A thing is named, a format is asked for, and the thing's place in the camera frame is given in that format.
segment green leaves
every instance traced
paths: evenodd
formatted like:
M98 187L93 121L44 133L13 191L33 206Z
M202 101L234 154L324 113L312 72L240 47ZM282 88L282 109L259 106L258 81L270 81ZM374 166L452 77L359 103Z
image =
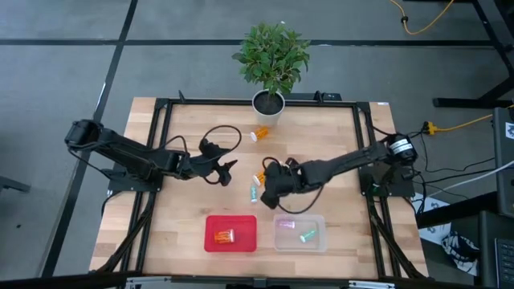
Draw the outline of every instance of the green leaves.
M310 42L297 40L300 36L283 24L260 23L246 34L240 52L234 53L232 59L243 64L239 73L245 75L247 82L263 83L270 94L278 90L290 93L293 84L301 81L301 65L305 64L308 71L310 56L305 49Z

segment white cable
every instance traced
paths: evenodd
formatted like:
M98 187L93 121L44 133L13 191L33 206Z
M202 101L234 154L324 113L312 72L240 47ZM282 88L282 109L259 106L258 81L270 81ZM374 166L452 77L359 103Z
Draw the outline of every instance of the white cable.
M476 178L472 178L471 180L467 180L467 181L461 181L460 183L455 184L455 185L450 185L450 186L449 186L449 187L447 187L447 188L441 189L441 190L439 190L439 191L437 191L437 192L435 192L435 193L431 193L431 194L427 195L427 197L433 197L433 196L435 196L435 195L436 195L436 194L438 194L438 193L442 193L442 192L444 192L445 190L453 189L453 188L456 188L456 187L458 187L458 186L460 186L460 185L464 185L464 184L470 183L470 182L472 182L472 181L478 181L478 180L479 180L479 179L481 179L481 178L488 177L488 176L491 176L492 174L498 173L500 170L502 170L502 169L506 169L506 168L508 168L508 167L509 167L509 166L511 166L511 165L514 165L514 161L511 161L511 162L509 162L508 164L506 164L506 165L504 165L504 166L502 166L502 167L499 167L498 169L495 169L495 170L493 170L493 171L491 171L491 172L489 172L489 173L485 173L485 174L483 174L482 176L478 176L478 177L476 177Z

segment floor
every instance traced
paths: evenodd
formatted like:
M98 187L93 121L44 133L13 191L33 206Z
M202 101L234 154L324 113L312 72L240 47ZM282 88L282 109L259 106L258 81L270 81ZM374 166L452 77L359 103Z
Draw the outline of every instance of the floor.
M496 33L511 41L489 1L480 1ZM435 2L401 2L415 31L444 7ZM118 39L130 0L3 0L0 39ZM241 39L251 25L284 21L306 39L485 40L473 6L456 3L425 34L407 35L398 8L386 0L140 0L127 39ZM13 46L0 41L0 175L31 184L29 194L0 194L0 279L39 275L63 208L76 161L63 143L73 120L91 118L115 46ZM245 98L247 84L230 58L237 46L125 46L112 82L102 122L123 132L134 96ZM490 113L434 108L438 96L474 98L507 77L498 54L488 47L310 47L309 72L294 92L339 92L345 100L389 102L399 132L432 120L440 127ZM510 93L505 99L511 99ZM429 169L463 166L494 155L488 121L472 128L426 137ZM93 156L101 168L112 163ZM417 166L424 167L421 159ZM478 168L492 167L492 163ZM427 180L447 173L425 174ZM444 187L460 179L438 183ZM59 256L57 275L88 270L107 180L88 169ZM493 178L455 193L472 197L495 188ZM444 201L459 197L439 194ZM428 251L439 252L438 248ZM444 257L426 253L429 272L439 280L469 283L457 270L441 267Z

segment wooden tabletop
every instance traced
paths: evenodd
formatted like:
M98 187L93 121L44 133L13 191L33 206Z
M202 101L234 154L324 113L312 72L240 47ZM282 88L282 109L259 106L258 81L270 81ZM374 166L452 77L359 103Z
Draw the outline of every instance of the wooden tabletop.
M146 143L152 119L154 98L135 98L124 135ZM390 107L371 103L373 124L394 132ZM230 171L227 187L208 185L201 178L179 181L165 177L153 213L144 273L151 275L223 275L297 278L374 279L377 278L373 243L365 199L361 196L357 171L334 177L308 214L324 216L327 228L325 253L280 253L273 246L273 216L281 210L268 209L262 202L250 202L251 177L261 170L264 157L299 162L329 159L357 149L352 111L349 108L286 107L279 125L265 139L254 143L249 133L257 128L251 106L174 105L168 139L182 135L192 156L199 154L198 143L215 125L232 124L243 133L241 145L222 158L239 160ZM230 148L235 132L213 132L209 141ZM168 148L181 149L180 141ZM103 265L127 234L135 193L113 198L104 217L92 256L91 269ZM291 194L281 204L301 210L314 193ZM412 208L401 198L388 200L394 237L408 259L427 275L418 228ZM203 249L206 217L248 214L257 217L257 251L254 253L207 253ZM136 240L130 266L135 267L139 240ZM392 275L387 245L381 248L386 271Z

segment clear plastic container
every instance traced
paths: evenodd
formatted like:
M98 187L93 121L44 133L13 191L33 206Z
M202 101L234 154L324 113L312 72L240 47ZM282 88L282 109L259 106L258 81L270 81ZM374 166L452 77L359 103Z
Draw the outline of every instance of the clear plastic container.
M316 214L278 214L273 218L275 250L279 252L325 252L324 218Z

